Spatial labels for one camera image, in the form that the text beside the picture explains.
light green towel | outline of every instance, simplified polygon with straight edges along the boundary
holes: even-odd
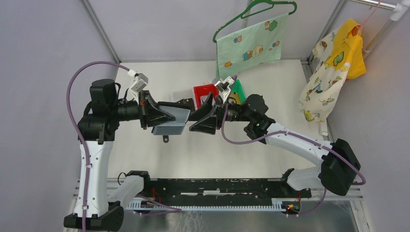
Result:
[[[288,14],[217,39],[217,76],[226,78],[280,59]]]

hanging clothes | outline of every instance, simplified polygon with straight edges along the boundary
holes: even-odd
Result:
[[[313,54],[319,64],[298,101],[306,121],[324,122],[332,112],[346,79],[366,73],[363,39],[360,33],[357,34],[358,26],[353,19],[348,19],[315,45]]]
[[[217,77],[280,59],[288,13],[217,39]]]

green object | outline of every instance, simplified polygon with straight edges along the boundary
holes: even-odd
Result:
[[[259,4],[259,3],[267,3],[267,4],[270,4],[270,5],[272,5],[272,6],[266,8],[266,9],[260,10],[260,11],[258,11],[258,12],[255,12],[255,13],[251,13],[251,14],[249,14],[249,15],[245,15],[246,12],[250,11],[250,10],[252,9],[252,7],[254,7],[255,5],[257,5],[257,4]],[[247,18],[247,17],[249,17],[249,16],[256,15],[256,14],[259,14],[259,13],[261,13],[261,12],[270,10],[270,9],[272,9],[275,5],[284,5],[284,4],[292,4],[292,5],[294,6],[294,10],[293,10],[292,12],[289,12],[289,15],[291,15],[291,14],[293,14],[293,13],[296,12],[296,10],[297,10],[297,4],[296,4],[296,2],[294,2],[294,1],[271,1],[271,0],[255,0],[255,1],[253,1],[251,4],[249,4],[249,6],[246,8],[246,10],[245,10],[244,12],[240,13],[238,16],[236,16],[235,18],[233,18],[231,21],[227,22],[224,26],[220,27],[220,28],[215,32],[214,38],[212,38],[212,41],[213,41],[214,43],[216,43],[216,42],[217,42],[217,40],[216,40],[217,34],[218,34],[222,29],[224,29],[227,25],[233,23],[235,20],[237,20],[237,19],[239,19],[239,18],[244,19],[244,18]]]
[[[335,59],[333,60],[333,66],[337,66],[340,62],[342,62],[344,57],[344,52],[340,53]]]
[[[243,103],[245,101],[246,97],[245,97],[245,94],[243,92],[241,82],[239,80],[235,81],[235,85],[234,85],[234,88],[232,89],[232,92],[238,94],[239,101],[241,103]]]
[[[225,79],[280,59],[288,17],[283,14],[219,38],[216,76]]]

clothes rod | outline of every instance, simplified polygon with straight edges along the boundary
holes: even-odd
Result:
[[[379,3],[379,1],[375,1],[375,0],[349,0],[349,1],[360,3],[363,5],[367,5],[367,6],[377,6],[377,4]],[[381,2],[379,6],[379,8],[386,9],[389,11],[394,11],[396,7],[397,7],[396,3],[390,3],[390,2]]]

red box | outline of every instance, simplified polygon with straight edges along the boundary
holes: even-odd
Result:
[[[218,89],[215,87],[215,85],[210,84],[210,85],[204,85],[204,86],[195,86],[193,88],[193,93],[195,95],[195,102],[196,102],[196,107],[199,108],[201,107],[201,96],[208,96],[209,93],[214,94],[214,100],[217,99],[217,96],[219,95]]]

